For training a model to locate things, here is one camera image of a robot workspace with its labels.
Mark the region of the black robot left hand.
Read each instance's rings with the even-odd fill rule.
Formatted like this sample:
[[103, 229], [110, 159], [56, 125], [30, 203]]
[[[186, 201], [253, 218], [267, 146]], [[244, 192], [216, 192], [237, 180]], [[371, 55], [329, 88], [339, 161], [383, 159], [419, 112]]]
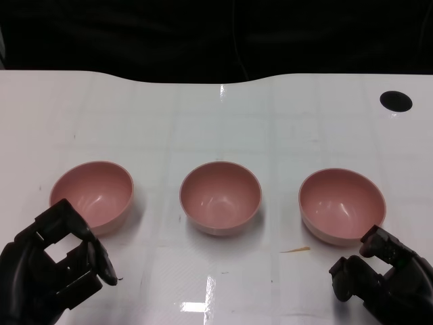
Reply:
[[[55, 262], [46, 248], [73, 234], [81, 243]], [[118, 277], [86, 221], [62, 199], [35, 218], [1, 253], [1, 323], [55, 324]]]

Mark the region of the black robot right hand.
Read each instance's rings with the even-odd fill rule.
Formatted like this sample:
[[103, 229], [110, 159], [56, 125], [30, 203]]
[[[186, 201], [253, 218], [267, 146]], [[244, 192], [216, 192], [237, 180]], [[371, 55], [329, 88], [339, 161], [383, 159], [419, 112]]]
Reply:
[[432, 266], [379, 226], [362, 238], [360, 256], [329, 270], [341, 302], [357, 296], [381, 324], [432, 323]]

